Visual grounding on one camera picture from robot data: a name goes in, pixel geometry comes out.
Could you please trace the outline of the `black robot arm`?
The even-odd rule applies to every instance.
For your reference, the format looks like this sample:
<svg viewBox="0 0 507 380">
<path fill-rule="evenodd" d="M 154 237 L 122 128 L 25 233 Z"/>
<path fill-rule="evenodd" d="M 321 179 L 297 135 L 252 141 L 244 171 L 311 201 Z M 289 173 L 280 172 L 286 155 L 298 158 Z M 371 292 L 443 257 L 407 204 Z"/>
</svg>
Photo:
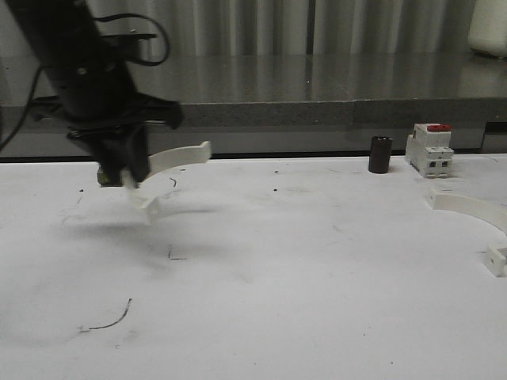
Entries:
<svg viewBox="0 0 507 380">
<path fill-rule="evenodd" d="M 102 36 L 96 26 L 121 14 L 93 17 L 84 1 L 8 1 L 6 3 L 55 91 L 52 97 L 29 97 L 25 108 L 37 119 L 64 121 L 67 139 L 100 165 L 98 181 L 120 186 L 127 170 L 135 183 L 151 171 L 145 126 L 151 121 L 177 128 L 181 106 L 140 93 L 129 62 L 146 67 L 132 54 L 133 39 Z"/>
</svg>

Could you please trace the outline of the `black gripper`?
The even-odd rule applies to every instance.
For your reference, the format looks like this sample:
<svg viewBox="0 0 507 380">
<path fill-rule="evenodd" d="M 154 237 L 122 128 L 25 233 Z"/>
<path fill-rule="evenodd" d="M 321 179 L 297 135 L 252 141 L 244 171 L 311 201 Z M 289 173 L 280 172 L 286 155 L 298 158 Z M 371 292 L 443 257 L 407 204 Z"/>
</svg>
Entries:
<svg viewBox="0 0 507 380">
<path fill-rule="evenodd" d="M 33 115 L 38 120 L 64 122 L 69 129 L 67 139 L 90 154 L 109 176 L 119 173 L 121 178 L 121 171 L 127 169 L 136 182 L 143 182 L 151 171 L 146 125 L 176 129 L 183 121 L 178 102 L 141 93 L 110 116 L 73 118 L 65 113 L 57 96 L 35 99 Z"/>
</svg>

